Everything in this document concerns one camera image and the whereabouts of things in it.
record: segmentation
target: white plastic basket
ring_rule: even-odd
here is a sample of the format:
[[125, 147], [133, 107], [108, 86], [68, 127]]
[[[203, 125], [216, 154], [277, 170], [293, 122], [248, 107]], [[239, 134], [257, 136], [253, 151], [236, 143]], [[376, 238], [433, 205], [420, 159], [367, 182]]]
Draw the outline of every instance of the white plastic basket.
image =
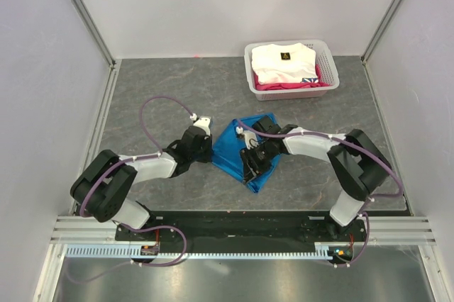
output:
[[[259, 45], [294, 45], [302, 43], [303, 45], [315, 50], [316, 64], [320, 66], [321, 80], [330, 86], [305, 88], [305, 89], [280, 89], [276, 91], [258, 91], [255, 89], [254, 71], [252, 66], [252, 50]], [[297, 40], [297, 41], [278, 41], [266, 43], [252, 43], [244, 49], [244, 62], [246, 66], [246, 77], [248, 78], [249, 89], [255, 94], [257, 100], [280, 100], [280, 99], [299, 99], [314, 98], [324, 95], [327, 91], [339, 87], [339, 74], [334, 64], [331, 51], [324, 41], [321, 40]]]

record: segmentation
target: pink cloth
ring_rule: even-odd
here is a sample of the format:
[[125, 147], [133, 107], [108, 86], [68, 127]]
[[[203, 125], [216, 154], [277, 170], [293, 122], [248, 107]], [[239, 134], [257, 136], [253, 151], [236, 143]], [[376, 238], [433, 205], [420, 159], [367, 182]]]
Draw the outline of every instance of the pink cloth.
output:
[[297, 83], [276, 83], [276, 84], [259, 84], [258, 76], [254, 73], [255, 89], [258, 91], [275, 91], [277, 89], [300, 89], [300, 88], [314, 88], [314, 87], [327, 87], [330, 84], [326, 84], [321, 81], [321, 70], [319, 65], [315, 65], [315, 73], [319, 77], [319, 82], [297, 82]]

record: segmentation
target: black label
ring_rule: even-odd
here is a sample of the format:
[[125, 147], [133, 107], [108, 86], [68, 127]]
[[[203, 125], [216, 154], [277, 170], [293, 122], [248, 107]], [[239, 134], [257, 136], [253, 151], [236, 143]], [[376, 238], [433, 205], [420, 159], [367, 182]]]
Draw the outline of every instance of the black label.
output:
[[281, 52], [281, 60], [290, 60], [289, 52]]

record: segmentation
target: white wall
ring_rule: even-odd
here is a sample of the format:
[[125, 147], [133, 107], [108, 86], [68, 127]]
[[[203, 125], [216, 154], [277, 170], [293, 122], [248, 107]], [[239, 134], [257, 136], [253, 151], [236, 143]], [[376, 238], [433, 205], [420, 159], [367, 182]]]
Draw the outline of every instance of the white wall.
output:
[[391, 0], [84, 0], [114, 57], [239, 56], [252, 42], [320, 38], [360, 55]]
[[0, 301], [31, 301], [108, 75], [70, 0], [0, 0]]
[[454, 279], [453, 56], [454, 0], [404, 0], [370, 70], [411, 206]]

